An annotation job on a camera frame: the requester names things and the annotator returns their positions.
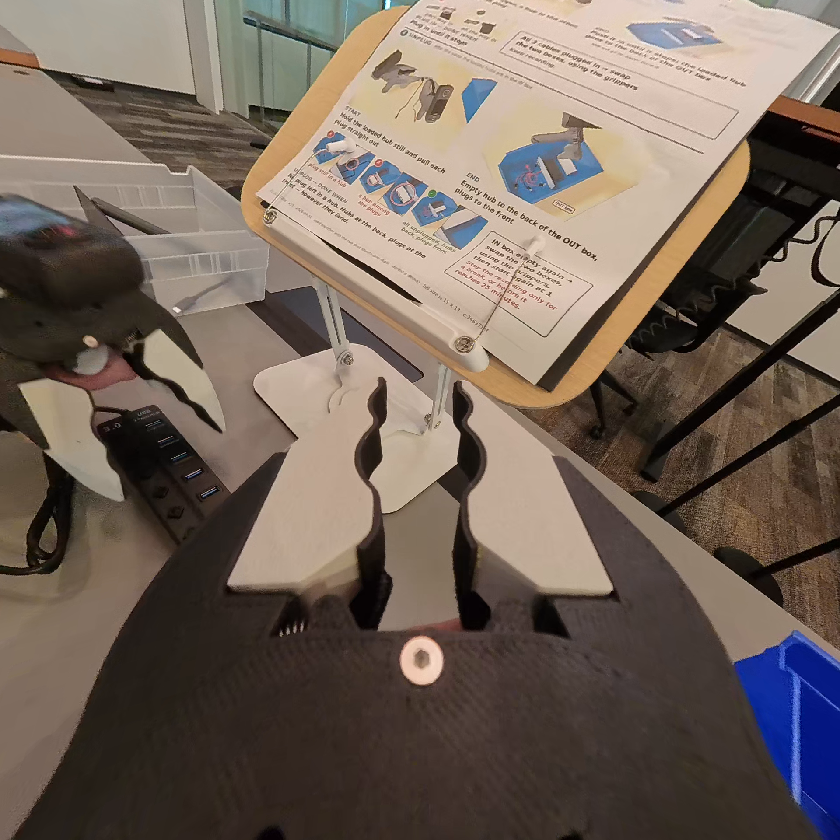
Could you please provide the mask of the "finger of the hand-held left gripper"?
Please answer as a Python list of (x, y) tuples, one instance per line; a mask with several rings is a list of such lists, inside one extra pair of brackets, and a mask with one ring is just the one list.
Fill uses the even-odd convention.
[(223, 408), (195, 346), (181, 326), (155, 329), (135, 341), (129, 364), (141, 378), (163, 384), (205, 424), (226, 431)]
[(51, 379), (22, 383), (18, 390), (45, 436), (47, 456), (90, 490), (122, 500), (121, 478), (92, 427), (94, 405), (90, 395)]

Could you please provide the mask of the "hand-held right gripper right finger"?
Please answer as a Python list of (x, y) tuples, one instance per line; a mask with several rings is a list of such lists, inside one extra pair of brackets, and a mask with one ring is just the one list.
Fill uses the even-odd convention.
[(607, 597), (614, 584), (550, 449), (466, 381), (453, 388), (465, 477), (453, 548), (462, 623), (507, 601), (535, 623), (557, 597)]

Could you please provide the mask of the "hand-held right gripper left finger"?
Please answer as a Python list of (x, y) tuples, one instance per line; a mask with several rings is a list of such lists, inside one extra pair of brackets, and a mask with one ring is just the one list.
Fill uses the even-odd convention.
[(379, 623), (385, 569), (382, 462), (386, 381), (374, 379), (285, 453), (227, 579), (234, 592), (285, 592), (313, 605), (342, 597), (357, 623)]

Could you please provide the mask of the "black usb hub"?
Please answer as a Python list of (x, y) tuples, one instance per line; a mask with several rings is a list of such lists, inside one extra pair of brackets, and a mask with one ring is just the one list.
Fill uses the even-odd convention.
[(176, 545), (190, 540), (231, 497), (213, 468), (156, 405), (98, 407), (109, 455)]

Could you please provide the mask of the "clear plastic bin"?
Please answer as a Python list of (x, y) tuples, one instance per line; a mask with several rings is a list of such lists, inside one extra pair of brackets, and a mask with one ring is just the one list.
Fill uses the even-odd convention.
[(1, 183), (73, 217), (101, 212), (140, 255), (143, 290), (178, 317), (265, 297), (268, 245), (194, 166), (2, 154)]

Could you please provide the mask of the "blue plastic bin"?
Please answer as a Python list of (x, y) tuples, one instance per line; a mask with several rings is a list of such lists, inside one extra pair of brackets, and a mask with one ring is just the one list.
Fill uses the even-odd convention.
[(735, 669), (765, 745), (822, 838), (839, 838), (839, 663), (798, 632)]

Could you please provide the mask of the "printed instruction sheet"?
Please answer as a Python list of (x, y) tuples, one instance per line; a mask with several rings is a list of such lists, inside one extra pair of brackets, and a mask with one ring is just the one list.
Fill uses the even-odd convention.
[(417, 2), (260, 187), (264, 226), (538, 385), (837, 41), (784, 2)]

